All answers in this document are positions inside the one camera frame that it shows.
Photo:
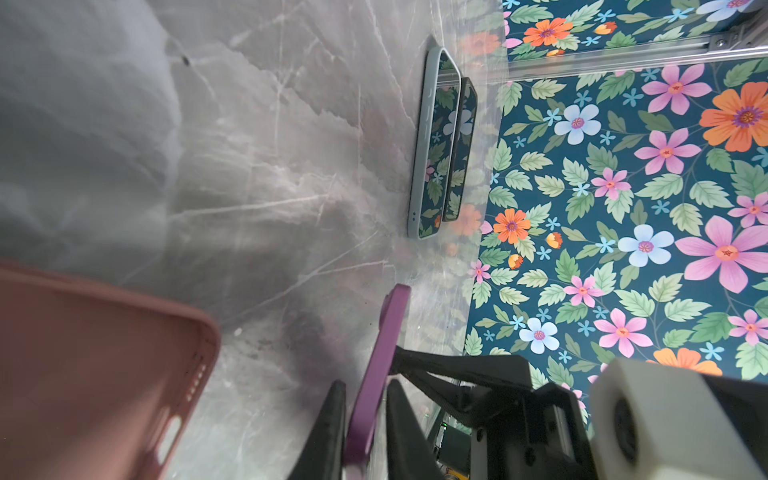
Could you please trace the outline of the black phone case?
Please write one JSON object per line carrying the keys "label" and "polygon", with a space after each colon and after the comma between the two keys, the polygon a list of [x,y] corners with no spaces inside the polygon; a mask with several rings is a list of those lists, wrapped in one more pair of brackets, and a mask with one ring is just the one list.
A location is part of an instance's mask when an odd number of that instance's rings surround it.
{"label": "black phone case", "polygon": [[478,97],[469,77],[461,79],[461,96],[455,126],[451,170],[444,208],[443,221],[458,220],[463,200],[466,174],[477,117]]}

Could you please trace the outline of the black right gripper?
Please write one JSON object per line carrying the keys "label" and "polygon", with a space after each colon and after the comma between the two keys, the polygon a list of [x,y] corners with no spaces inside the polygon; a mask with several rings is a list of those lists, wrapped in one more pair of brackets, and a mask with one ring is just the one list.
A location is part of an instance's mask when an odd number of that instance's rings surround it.
{"label": "black right gripper", "polygon": [[[598,477],[575,392],[554,383],[532,390],[523,357],[446,356],[397,347],[392,373],[472,428],[471,479]],[[443,377],[488,388],[475,402],[471,387]]]}

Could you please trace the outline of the phone with pink edge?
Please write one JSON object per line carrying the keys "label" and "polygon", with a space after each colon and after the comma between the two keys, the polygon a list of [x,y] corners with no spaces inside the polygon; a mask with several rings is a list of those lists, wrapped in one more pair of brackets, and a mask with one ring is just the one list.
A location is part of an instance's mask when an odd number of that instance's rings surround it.
{"label": "phone with pink edge", "polygon": [[346,479],[365,479],[381,404],[392,366],[411,287],[396,284],[379,316],[379,331],[355,400],[347,429],[343,466]]}

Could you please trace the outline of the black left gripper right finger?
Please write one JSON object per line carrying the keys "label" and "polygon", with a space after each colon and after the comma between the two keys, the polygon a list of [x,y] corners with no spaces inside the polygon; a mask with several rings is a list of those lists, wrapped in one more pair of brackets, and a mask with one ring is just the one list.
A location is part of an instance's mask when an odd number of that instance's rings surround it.
{"label": "black left gripper right finger", "polygon": [[444,475],[398,380],[392,380],[387,386],[385,408],[388,478],[443,479]]}

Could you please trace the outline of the pink phone case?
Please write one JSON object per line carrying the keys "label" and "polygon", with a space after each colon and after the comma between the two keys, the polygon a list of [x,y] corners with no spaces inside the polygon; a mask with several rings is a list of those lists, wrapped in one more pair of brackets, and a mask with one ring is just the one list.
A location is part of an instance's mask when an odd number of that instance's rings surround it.
{"label": "pink phone case", "polygon": [[160,479],[221,349],[204,312],[1,267],[1,475]]}

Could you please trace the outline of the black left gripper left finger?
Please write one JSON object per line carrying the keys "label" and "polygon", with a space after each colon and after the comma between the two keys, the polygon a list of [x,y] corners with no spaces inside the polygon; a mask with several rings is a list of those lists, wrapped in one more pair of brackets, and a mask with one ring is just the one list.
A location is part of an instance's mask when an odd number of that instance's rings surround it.
{"label": "black left gripper left finger", "polygon": [[289,480],[341,480],[345,442],[346,384],[334,381]]}

